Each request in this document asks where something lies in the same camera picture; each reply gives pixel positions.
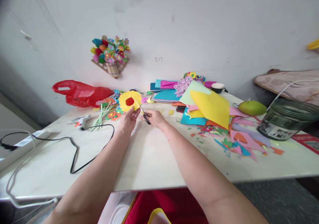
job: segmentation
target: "white wall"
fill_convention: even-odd
[[[319,37],[319,0],[2,0],[0,15],[0,89],[42,123],[72,109],[51,90],[65,79],[147,89],[195,71],[245,100],[263,92],[255,76],[319,63],[305,51]],[[118,80],[90,62],[101,35],[130,40]]]

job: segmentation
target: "red flower center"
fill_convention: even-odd
[[[131,105],[133,105],[134,104],[134,99],[132,98],[132,97],[130,97],[130,98],[128,98],[127,100],[126,100],[126,105],[127,106],[131,106]]]

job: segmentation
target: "glass jar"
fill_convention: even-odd
[[[319,106],[302,101],[277,99],[257,127],[262,135],[285,141],[319,120]]]

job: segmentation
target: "mango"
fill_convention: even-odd
[[[247,115],[263,115],[267,107],[258,101],[245,101],[239,104],[238,109]]]

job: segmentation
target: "red book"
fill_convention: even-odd
[[[296,134],[291,138],[319,155],[319,139],[309,134]]]

